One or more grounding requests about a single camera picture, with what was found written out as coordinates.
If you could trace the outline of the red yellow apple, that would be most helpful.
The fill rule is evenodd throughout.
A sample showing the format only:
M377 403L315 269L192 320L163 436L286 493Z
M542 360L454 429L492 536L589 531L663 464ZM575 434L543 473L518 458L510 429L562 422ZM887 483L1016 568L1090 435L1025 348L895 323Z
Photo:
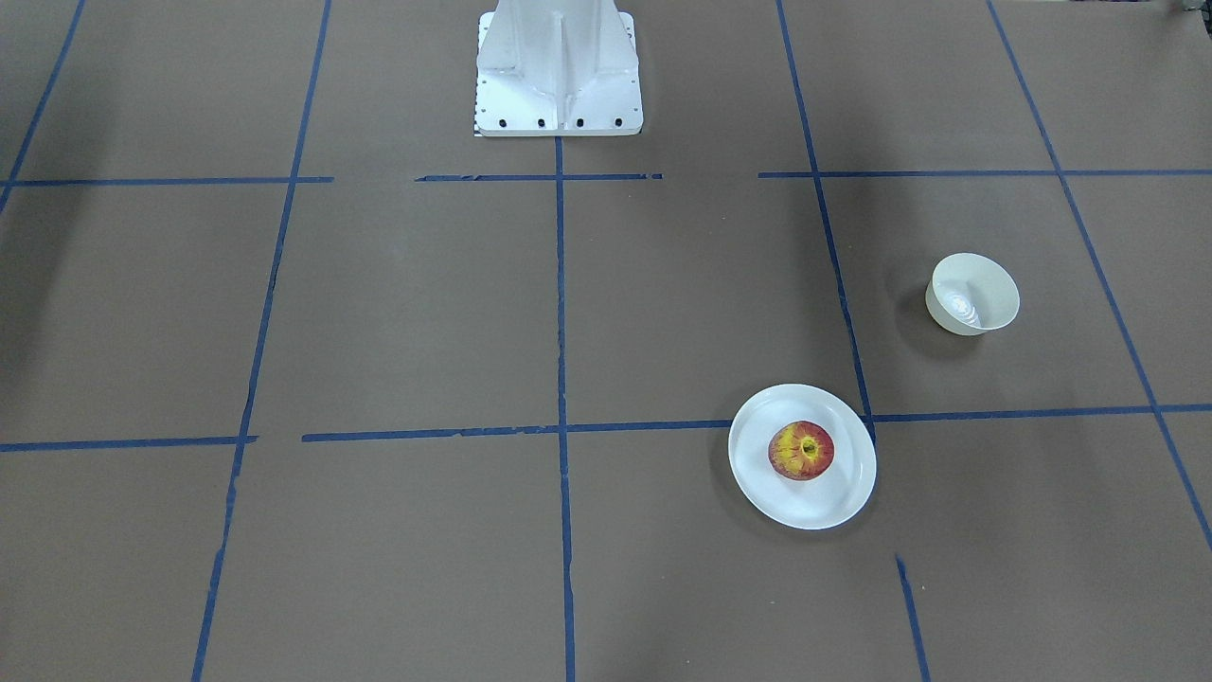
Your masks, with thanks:
M793 482L810 482L831 466L836 445L827 428L814 422L791 422L770 439L767 460L776 474Z

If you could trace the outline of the white round plate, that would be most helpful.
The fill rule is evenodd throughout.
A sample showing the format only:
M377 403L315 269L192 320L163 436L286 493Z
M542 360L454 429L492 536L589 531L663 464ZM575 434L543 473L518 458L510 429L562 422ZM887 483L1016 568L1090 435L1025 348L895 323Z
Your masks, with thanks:
M793 529L844 526L867 506L876 483L865 423L818 386L784 384L754 394L730 426L728 458L754 508Z

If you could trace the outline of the white bowl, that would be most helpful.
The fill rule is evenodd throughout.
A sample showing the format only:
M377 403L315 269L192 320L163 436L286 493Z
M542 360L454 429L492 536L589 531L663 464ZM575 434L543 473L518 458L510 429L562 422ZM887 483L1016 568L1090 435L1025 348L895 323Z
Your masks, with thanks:
M956 252L934 267L924 299L930 317L953 336L983 336L1017 319L1021 296L1014 279L987 256Z

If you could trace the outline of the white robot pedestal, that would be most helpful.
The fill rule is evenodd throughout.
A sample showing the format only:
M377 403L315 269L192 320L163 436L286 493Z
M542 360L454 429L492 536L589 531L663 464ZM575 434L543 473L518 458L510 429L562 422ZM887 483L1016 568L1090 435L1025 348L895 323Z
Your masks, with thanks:
M476 38L476 134L641 133L635 22L614 1L499 1Z

